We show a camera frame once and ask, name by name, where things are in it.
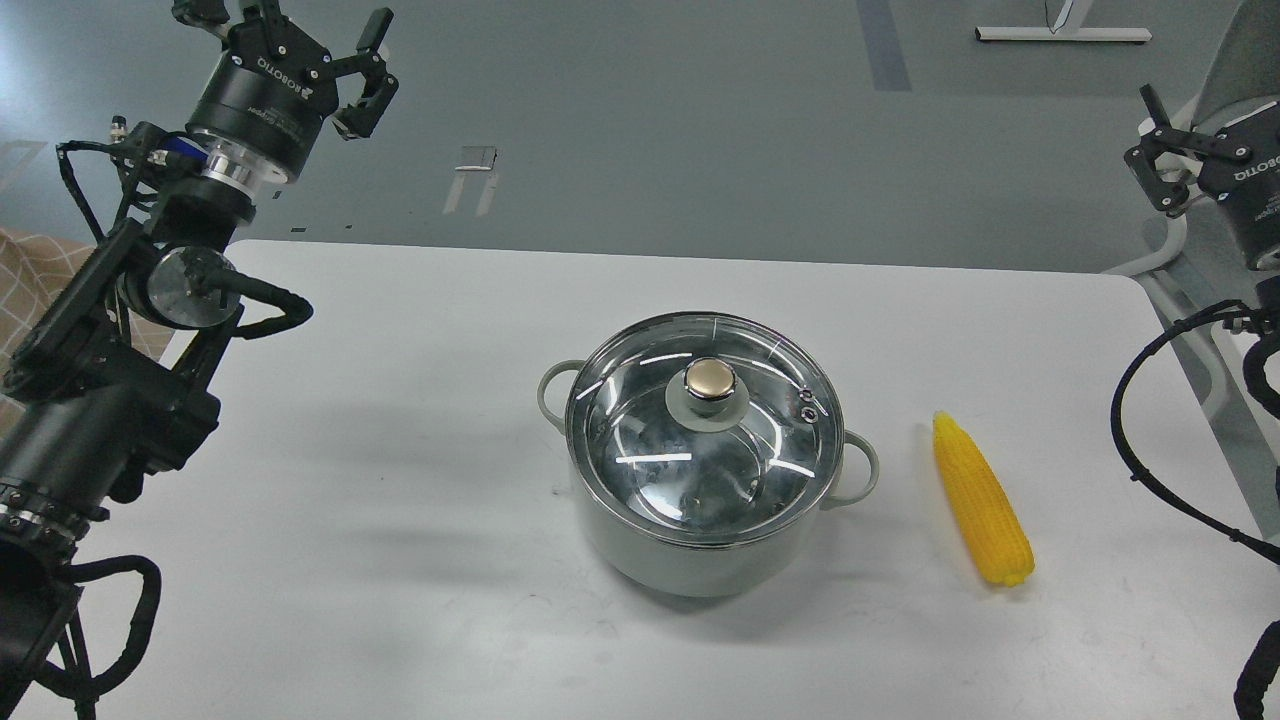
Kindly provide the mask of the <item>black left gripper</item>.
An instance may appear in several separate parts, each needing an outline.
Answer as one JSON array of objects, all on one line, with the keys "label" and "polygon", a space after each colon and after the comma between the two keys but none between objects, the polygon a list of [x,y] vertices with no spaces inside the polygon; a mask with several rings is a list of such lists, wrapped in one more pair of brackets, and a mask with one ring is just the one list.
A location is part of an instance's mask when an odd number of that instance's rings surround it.
[{"label": "black left gripper", "polygon": [[[289,20],[270,28],[260,20],[230,26],[220,0],[174,1],[172,17],[223,41],[186,131],[238,143],[268,163],[276,182],[296,182],[325,118],[337,110],[335,81],[312,77],[329,49]],[[355,53],[332,63],[334,78],[364,79],[360,97],[332,118],[343,140],[370,138],[399,88],[381,49],[394,18],[390,8],[372,10]]]}]

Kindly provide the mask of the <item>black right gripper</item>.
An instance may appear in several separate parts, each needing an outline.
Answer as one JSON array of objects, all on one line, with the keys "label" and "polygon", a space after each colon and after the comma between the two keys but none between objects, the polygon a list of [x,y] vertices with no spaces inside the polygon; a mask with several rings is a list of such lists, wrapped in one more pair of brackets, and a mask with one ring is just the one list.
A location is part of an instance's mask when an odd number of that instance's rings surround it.
[{"label": "black right gripper", "polygon": [[1279,109],[1275,97],[1224,108],[1207,133],[1179,129],[1152,85],[1139,88],[1152,120],[1124,161],[1151,206],[1180,217],[1197,199],[1213,200],[1245,266],[1277,269]]}]

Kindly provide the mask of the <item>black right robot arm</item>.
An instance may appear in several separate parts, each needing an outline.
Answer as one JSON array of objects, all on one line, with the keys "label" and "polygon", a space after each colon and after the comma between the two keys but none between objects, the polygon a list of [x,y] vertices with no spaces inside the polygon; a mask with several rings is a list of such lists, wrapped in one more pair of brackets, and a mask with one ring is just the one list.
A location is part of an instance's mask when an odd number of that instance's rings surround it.
[{"label": "black right robot arm", "polygon": [[1164,246],[1151,255],[1119,268],[1121,275],[1138,281],[1161,311],[1174,315],[1178,304],[1160,282],[1162,269],[1181,255],[1187,242],[1187,210],[1199,199],[1210,199],[1228,223],[1247,269],[1262,272],[1254,304],[1229,299],[1202,307],[1189,316],[1171,318],[1167,328],[1135,356],[1123,373],[1110,405],[1110,432],[1115,447],[1134,482],[1197,521],[1203,523],[1268,562],[1279,559],[1277,544],[1253,537],[1197,509],[1165,486],[1139,459],[1124,428],[1124,401],[1132,382],[1148,360],[1184,338],[1202,361],[1210,392],[1202,401],[1206,416],[1216,416],[1228,405],[1229,372],[1201,329],[1217,327],[1233,334],[1251,334],[1253,345],[1240,361],[1244,395],[1270,416],[1277,415],[1277,386],[1268,378],[1268,364],[1277,356],[1277,101],[1256,97],[1231,105],[1224,123],[1207,131],[1175,126],[1155,88],[1144,85],[1140,96],[1149,124],[1124,160],[1155,210],[1167,218]]}]

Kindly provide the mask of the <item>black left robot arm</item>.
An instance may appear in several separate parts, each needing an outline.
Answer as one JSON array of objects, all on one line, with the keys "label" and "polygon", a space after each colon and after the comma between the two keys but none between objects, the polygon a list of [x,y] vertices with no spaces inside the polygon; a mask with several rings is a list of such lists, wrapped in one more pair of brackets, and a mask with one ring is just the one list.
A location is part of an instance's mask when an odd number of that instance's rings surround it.
[{"label": "black left robot arm", "polygon": [[221,54],[183,129],[115,117],[108,142],[56,149],[64,186],[95,237],[70,283],[12,355],[3,393],[23,413],[3,441],[3,716],[40,685],[79,719],[125,682],[150,646],[163,574],[122,555],[77,562],[79,542],[183,468],[218,427],[209,386],[232,341],[294,329],[303,297],[238,272],[225,251],[266,184],[289,184],[326,122],[367,138],[398,79],[371,12],[335,56],[275,1],[177,1]]}]

